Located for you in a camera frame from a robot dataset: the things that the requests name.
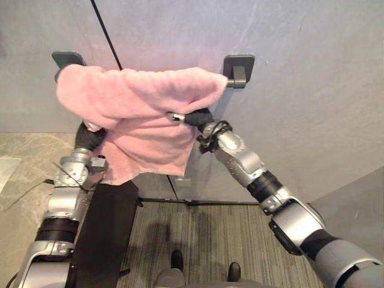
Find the wall hook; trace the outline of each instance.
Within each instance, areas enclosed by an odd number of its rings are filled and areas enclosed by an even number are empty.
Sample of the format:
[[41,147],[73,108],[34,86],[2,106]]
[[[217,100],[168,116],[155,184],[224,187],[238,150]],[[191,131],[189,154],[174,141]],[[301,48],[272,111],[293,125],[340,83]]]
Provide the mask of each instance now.
[[81,66],[86,66],[83,57],[77,52],[62,52],[62,51],[54,51],[52,53],[52,58],[55,60],[56,64],[59,67],[59,71],[55,74],[55,82],[58,82],[58,77],[66,66],[70,64],[79,64]]
[[252,75],[255,57],[249,55],[227,55],[224,58],[223,74],[228,77],[227,87],[245,88]]

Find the towel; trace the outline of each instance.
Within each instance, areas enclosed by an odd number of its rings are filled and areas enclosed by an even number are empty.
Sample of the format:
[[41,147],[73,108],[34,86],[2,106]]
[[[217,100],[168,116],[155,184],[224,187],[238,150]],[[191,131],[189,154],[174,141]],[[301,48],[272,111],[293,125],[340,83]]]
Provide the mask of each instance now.
[[166,113],[208,107],[226,85],[225,76],[201,68],[149,72],[69,65],[59,75],[57,96],[90,129],[107,129],[94,152],[109,164],[103,182],[120,185],[145,172],[184,175],[197,131]]

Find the robotic arm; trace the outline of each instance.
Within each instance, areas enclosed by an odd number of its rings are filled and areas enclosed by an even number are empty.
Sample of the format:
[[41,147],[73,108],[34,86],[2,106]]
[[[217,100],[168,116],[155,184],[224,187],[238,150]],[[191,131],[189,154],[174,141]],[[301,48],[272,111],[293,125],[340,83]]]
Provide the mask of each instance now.
[[93,133],[84,123],[80,125],[75,149],[61,159],[41,226],[11,287],[76,286],[76,266],[71,258],[79,226],[91,201],[90,191],[107,168],[103,156],[92,157],[92,150],[103,141],[105,134],[104,129]]
[[291,254],[304,254],[327,287],[384,287],[383,263],[355,244],[330,235],[320,215],[265,168],[228,122],[214,122],[208,109],[169,116],[199,128],[200,151],[215,154],[263,212],[271,215],[269,227],[280,244]]

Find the black strip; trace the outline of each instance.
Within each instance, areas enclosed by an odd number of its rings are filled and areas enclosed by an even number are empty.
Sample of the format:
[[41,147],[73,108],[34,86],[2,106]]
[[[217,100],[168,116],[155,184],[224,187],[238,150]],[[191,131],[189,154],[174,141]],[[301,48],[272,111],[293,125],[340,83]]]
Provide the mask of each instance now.
[[100,13],[99,13],[98,8],[97,8],[97,6],[96,6],[95,0],[91,0],[91,4],[92,4],[92,6],[93,6],[93,8],[94,8],[94,10],[95,10],[97,19],[98,19],[98,21],[99,21],[99,23],[100,23],[100,26],[101,26],[101,28],[103,29],[104,35],[105,35],[106,38],[107,38],[109,47],[110,47],[110,49],[111,49],[111,51],[112,51],[112,54],[113,54],[113,57],[115,57],[115,60],[116,60],[116,63],[117,63],[117,65],[118,65],[119,69],[122,70],[122,67],[121,67],[119,58],[118,58],[118,56],[117,56],[117,54],[116,54],[115,48],[113,48],[113,44],[112,44],[112,42],[111,42],[111,40],[110,40],[110,38],[109,38],[107,29],[106,29],[106,27],[105,27],[105,25],[104,25],[104,22],[103,22],[103,20],[102,20],[102,18],[101,18],[101,16],[100,16]]
[[275,175],[270,171],[265,171],[247,186],[247,190],[259,203],[262,203],[282,186]]
[[47,218],[38,229],[35,241],[56,240],[73,243],[78,227],[78,221],[67,218]]
[[174,188],[173,185],[172,185],[172,181],[170,180],[169,175],[167,175],[167,179],[168,179],[169,185],[171,186],[172,191],[173,191],[173,193],[174,193],[174,195],[175,195],[175,197],[176,197],[176,200],[179,200],[179,197],[176,195],[175,188]]
[[223,201],[201,201],[201,200],[167,200],[167,199],[157,199],[157,198],[138,198],[141,202],[161,202],[161,203],[180,203],[187,204],[188,206],[220,206],[220,205],[236,205],[236,206],[244,206],[244,205],[253,205],[258,206],[257,202],[223,202]]
[[342,288],[345,284],[345,282],[348,280],[348,278],[355,273],[359,268],[356,265],[353,265],[351,268],[349,268],[338,280],[336,283],[335,288]]
[[313,261],[318,252],[328,243],[338,240],[339,238],[332,236],[324,229],[319,229],[306,237],[300,245],[300,249]]

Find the wire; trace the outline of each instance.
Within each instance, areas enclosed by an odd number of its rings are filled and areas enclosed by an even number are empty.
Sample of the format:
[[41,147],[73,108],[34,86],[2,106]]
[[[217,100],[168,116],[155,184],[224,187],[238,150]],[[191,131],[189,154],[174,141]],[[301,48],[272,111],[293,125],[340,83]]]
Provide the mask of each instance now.
[[39,185],[43,184],[43,183],[46,183],[46,184],[51,184],[53,185],[53,180],[51,179],[45,179],[44,181],[41,181],[40,183],[34,185],[33,187],[31,187],[30,189],[28,189],[24,194],[22,194],[19,198],[16,199],[16,201],[14,201],[6,210],[4,210],[4,212],[7,212],[9,209],[12,208],[13,205],[15,205],[19,200],[21,200],[24,196],[26,196],[29,192],[31,192],[33,189],[35,189],[36,187],[38,187]]
[[5,288],[10,288],[13,280],[15,280],[17,277],[17,273],[13,275],[13,277],[9,280],[8,284],[6,285]]
[[88,192],[93,192],[93,191],[95,191],[95,190],[90,190],[90,189],[86,189],[86,188],[84,188],[80,183],[78,183],[78,181],[76,180],[76,179],[74,179],[67,171],[65,171],[64,169],[63,169],[63,167],[61,167],[60,165],[58,165],[58,164],[56,164],[55,162],[52,162],[52,164],[53,165],[55,165],[58,169],[60,169],[60,171],[62,171],[62,172],[64,172],[68,177],[70,177],[82,190],[84,190],[86,193],[88,193]]

